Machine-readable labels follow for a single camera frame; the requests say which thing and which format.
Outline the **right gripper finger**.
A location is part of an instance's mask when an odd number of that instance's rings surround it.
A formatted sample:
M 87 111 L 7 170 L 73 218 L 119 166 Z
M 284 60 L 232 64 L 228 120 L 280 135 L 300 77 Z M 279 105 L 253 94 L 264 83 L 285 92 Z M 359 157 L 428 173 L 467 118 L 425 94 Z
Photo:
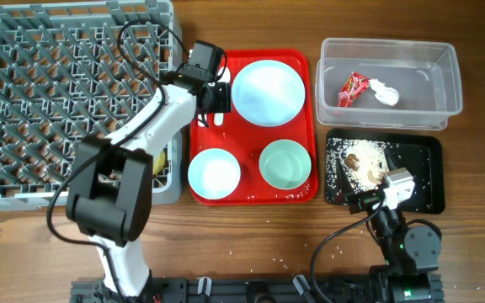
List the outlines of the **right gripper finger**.
M 349 178 L 340 162 L 336 162 L 336 172 L 337 172 L 337 184 L 338 184 L 338 195 L 355 195 L 354 188 L 352 187 Z
M 397 162 L 397 159 L 394 157 L 394 155 L 388 148 L 384 149 L 384 155 L 386 159 L 386 164 L 390 171 L 395 171 L 399 169 L 399 164 Z

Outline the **green bowl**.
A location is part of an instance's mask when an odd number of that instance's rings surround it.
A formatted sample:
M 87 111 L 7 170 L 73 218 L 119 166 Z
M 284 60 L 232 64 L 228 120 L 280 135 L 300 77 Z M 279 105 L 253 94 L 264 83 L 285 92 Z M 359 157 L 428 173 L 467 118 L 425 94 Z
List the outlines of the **green bowl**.
M 261 152 L 258 168 L 266 183 L 276 189 L 295 189 L 309 178 L 312 161 L 298 142 L 282 139 L 269 143 Z

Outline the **yellow plastic cup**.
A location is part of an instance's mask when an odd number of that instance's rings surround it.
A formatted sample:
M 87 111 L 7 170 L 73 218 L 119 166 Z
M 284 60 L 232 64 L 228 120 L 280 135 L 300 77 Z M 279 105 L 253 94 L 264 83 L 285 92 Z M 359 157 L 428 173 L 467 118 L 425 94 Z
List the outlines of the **yellow plastic cup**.
M 153 159 L 153 166 L 152 166 L 152 174 L 158 175 L 159 173 L 163 173 L 163 168 L 166 164 L 167 156 L 164 150 L 161 150 L 160 153 Z

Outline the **white plastic fork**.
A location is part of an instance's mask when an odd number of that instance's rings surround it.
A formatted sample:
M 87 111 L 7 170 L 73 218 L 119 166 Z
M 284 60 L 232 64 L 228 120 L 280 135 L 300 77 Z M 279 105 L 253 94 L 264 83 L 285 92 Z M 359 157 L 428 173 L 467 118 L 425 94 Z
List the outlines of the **white plastic fork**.
M 205 114 L 199 114 L 197 116 L 198 126 L 199 127 L 209 127 L 209 123 L 207 122 L 207 117 Z

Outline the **large light blue plate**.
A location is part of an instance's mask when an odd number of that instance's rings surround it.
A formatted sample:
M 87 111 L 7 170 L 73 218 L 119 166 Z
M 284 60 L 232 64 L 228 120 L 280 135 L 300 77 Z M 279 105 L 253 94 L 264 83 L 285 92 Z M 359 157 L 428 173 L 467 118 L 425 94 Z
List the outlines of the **large light blue plate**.
M 296 70 L 284 62 L 260 60 L 245 66 L 232 84 L 232 102 L 249 123 L 277 127 L 293 120 L 306 100 Z

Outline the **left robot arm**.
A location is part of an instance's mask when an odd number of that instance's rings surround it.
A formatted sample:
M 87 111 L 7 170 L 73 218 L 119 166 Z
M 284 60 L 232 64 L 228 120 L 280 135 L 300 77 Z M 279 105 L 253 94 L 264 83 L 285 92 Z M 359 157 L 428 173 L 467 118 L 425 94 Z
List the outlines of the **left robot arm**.
M 221 82 L 226 52 L 195 42 L 189 60 L 166 73 L 146 107 L 105 138 L 86 136 L 77 147 L 66 214 L 99 251 L 102 297 L 151 302 L 152 274 L 140 235 L 152 208 L 155 157 L 199 115 L 228 113 L 231 89 Z

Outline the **small light blue saucer bowl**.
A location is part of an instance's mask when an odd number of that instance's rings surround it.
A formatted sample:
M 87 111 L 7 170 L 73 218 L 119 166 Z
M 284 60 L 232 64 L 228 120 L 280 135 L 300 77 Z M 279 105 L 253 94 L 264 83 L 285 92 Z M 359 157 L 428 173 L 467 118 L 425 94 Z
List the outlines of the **small light blue saucer bowl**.
M 189 186 L 204 199 L 226 198 L 237 188 L 240 179 L 237 159 L 220 148 L 201 151 L 189 165 Z

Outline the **red snack wrapper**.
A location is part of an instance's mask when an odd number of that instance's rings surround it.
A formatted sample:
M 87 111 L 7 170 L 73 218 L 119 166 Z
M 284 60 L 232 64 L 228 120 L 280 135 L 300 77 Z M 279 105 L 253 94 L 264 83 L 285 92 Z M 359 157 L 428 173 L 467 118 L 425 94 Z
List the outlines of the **red snack wrapper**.
M 370 79 L 358 72 L 351 72 L 338 93 L 338 106 L 348 108 L 370 86 Z

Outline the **leftover rice and food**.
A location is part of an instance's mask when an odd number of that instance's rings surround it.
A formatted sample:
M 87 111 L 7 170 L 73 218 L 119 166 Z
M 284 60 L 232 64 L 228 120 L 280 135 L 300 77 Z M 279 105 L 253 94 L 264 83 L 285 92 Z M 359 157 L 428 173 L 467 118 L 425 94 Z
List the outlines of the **leftover rice and food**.
M 329 138 L 326 150 L 326 185 L 339 190 L 337 179 L 339 166 L 344 170 L 350 186 L 356 193 L 372 190 L 381 183 L 389 171 L 382 141 Z

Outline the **white napkin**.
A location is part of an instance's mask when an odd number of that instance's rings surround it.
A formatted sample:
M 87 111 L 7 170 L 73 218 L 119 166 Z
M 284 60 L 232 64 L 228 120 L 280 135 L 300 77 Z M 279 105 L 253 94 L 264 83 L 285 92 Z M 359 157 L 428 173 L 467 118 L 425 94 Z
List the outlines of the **white napkin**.
M 371 79 L 369 85 L 375 93 L 375 98 L 380 103 L 387 106 L 395 106 L 399 102 L 400 94 L 396 89 L 387 87 L 385 83 L 378 79 Z

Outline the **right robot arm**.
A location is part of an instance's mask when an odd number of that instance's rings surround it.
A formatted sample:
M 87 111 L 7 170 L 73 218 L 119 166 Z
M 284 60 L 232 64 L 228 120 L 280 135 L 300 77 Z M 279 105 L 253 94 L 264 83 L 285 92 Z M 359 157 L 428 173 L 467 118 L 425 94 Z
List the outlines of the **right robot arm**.
M 341 161 L 335 162 L 340 197 L 352 214 L 365 212 L 365 223 L 386 261 L 372 266 L 361 278 L 347 278 L 342 293 L 345 302 L 443 302 L 445 295 L 438 269 L 442 233 L 423 219 L 407 221 L 399 205 L 414 193 L 414 176 L 404 167 L 384 173 L 372 190 L 356 193 Z

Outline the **white plastic spoon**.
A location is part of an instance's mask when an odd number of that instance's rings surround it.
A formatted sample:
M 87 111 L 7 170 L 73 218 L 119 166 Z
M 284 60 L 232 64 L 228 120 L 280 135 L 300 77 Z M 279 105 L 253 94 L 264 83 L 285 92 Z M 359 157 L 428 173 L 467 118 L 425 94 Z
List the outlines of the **white plastic spoon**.
M 226 82 L 229 83 L 231 81 L 231 73 L 229 71 L 229 68 L 227 66 L 224 66 L 221 68 L 221 70 L 218 72 L 218 77 L 219 82 Z M 214 125 L 216 126 L 221 126 L 224 121 L 224 114 L 223 113 L 216 113 L 214 114 Z

